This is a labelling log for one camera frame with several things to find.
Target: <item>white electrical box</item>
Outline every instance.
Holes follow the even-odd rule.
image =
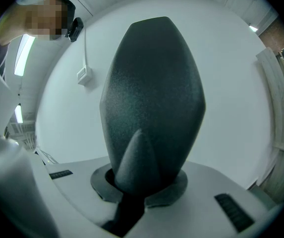
[[[77,73],[77,80],[79,85],[87,84],[90,79],[92,78],[92,70],[90,67],[84,66],[78,73]]]

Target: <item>white ceiling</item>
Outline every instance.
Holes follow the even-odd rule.
[[[39,0],[17,0],[19,4],[36,3]],[[122,0],[71,0],[76,6],[75,17],[81,17],[84,22]],[[258,28],[261,34],[278,16],[266,0],[215,0],[229,8],[247,24]],[[11,137],[23,142],[27,149],[35,148],[35,113],[37,104],[46,83],[48,72],[54,58],[68,43],[67,38],[59,41],[42,41],[36,39],[31,48],[23,77],[14,75],[14,65],[20,38],[9,46],[6,58],[6,82],[15,94],[20,94],[24,125],[16,123],[15,116],[11,118],[8,131]]]

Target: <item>person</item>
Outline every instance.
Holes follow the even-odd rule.
[[[75,13],[70,0],[43,0],[37,4],[14,3],[0,19],[0,75],[5,80],[5,58],[8,45],[28,34],[43,40],[66,35]]]

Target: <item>black slot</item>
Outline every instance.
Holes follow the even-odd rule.
[[[57,173],[49,174],[49,176],[51,177],[51,179],[57,179],[57,178],[65,177],[65,176],[72,175],[72,174],[73,174],[72,171],[65,170],[65,171],[60,171],[60,172],[57,172]]]
[[[215,199],[238,232],[245,230],[254,223],[230,195],[220,194],[215,196]]]

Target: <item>neck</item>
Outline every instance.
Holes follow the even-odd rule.
[[[0,23],[0,44],[9,44],[13,39],[25,34],[27,5],[15,3],[4,15]]]

